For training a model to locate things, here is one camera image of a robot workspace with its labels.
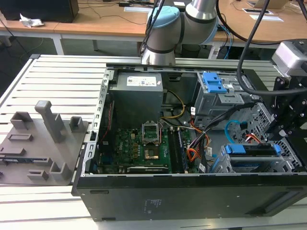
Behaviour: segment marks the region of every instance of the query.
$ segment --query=light blue robot joint cap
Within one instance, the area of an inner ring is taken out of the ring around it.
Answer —
[[[153,12],[153,19],[155,17],[155,15],[157,14],[158,11],[158,7],[156,7],[154,9]],[[180,15],[180,11],[178,8],[174,7],[174,6],[163,6],[157,20],[155,21],[153,28],[161,28],[164,26],[167,26],[169,24],[171,24],[172,22],[174,22]]]

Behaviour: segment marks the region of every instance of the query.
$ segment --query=floor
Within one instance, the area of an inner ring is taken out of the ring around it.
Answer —
[[[18,37],[18,41],[31,54],[57,54],[53,41],[49,38]],[[11,38],[11,47],[0,44],[0,96],[16,77],[20,69],[28,60],[28,55],[20,47],[15,38]],[[66,55],[89,56],[137,56],[136,42],[98,41],[99,51],[93,50],[91,40],[63,39]],[[208,58],[210,46],[202,46],[198,58]],[[237,59],[241,48],[232,48],[230,59]],[[223,58],[226,50],[222,50],[218,58]],[[247,59],[259,59],[259,49],[251,49]]]

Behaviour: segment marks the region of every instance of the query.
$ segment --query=desk leg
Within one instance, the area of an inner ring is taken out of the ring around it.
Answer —
[[[53,38],[54,46],[56,47],[56,51],[58,55],[64,55],[62,42],[60,38]]]
[[[220,52],[221,43],[213,42],[208,59],[217,59]]]
[[[93,40],[93,47],[94,47],[94,51],[98,51],[97,40]]]
[[[12,46],[9,36],[0,36],[0,41],[3,42],[6,47]]]

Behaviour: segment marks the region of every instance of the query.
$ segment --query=robotic arm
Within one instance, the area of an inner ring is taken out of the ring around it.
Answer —
[[[142,64],[175,65],[177,44],[206,44],[214,38],[217,25],[215,0],[193,0],[184,13],[176,7],[162,6],[145,44]]]

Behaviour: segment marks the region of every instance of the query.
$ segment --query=wooden desk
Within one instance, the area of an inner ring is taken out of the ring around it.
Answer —
[[[246,3],[247,0],[220,0],[220,11],[225,14],[227,24],[239,35],[248,38],[249,34],[256,22],[250,15],[252,13],[245,13],[242,8],[251,8]],[[283,22],[262,21],[253,38],[255,41],[272,42],[287,39],[307,38],[307,23],[300,13],[300,10],[293,10],[290,8],[290,2],[283,9],[268,9],[273,12],[273,16],[278,16]],[[224,32],[218,32],[211,43],[210,59],[216,59],[220,47],[225,42],[226,36]],[[245,42],[235,37],[233,46],[244,46]],[[273,46],[258,46],[251,44],[250,47],[261,48],[276,48]]]
[[[46,22],[45,26],[27,28],[19,21],[8,21],[7,26],[15,36],[49,37],[52,38],[59,55],[63,55],[61,39],[89,39],[94,40],[94,49],[97,49],[96,40],[113,41],[142,41],[145,35],[147,13],[124,12],[123,7],[110,4],[97,5],[96,1],[89,0],[93,4],[86,4],[87,0],[79,0],[80,10],[73,23],[53,23]],[[235,0],[220,0],[220,10],[226,15],[227,23],[238,34],[248,37],[255,24],[248,14],[240,10],[250,8],[246,0],[237,2]],[[277,41],[293,38],[307,38],[307,23],[302,14],[298,14],[286,6],[282,10],[270,10],[279,16],[284,22],[262,21],[254,40],[258,41]],[[10,35],[3,25],[0,24],[0,35]],[[216,58],[220,47],[226,40],[224,32],[218,32],[214,40],[209,43],[212,45],[209,58]],[[245,42],[234,39],[233,46],[244,46]],[[275,48],[277,46],[257,46],[251,47]]]
[[[110,5],[103,4],[103,7],[97,6],[100,5],[79,4],[79,14],[73,23],[59,23],[54,29],[55,33],[136,37],[145,36],[147,13],[125,12],[124,7],[119,7],[118,5],[115,5],[114,2],[111,2]]]

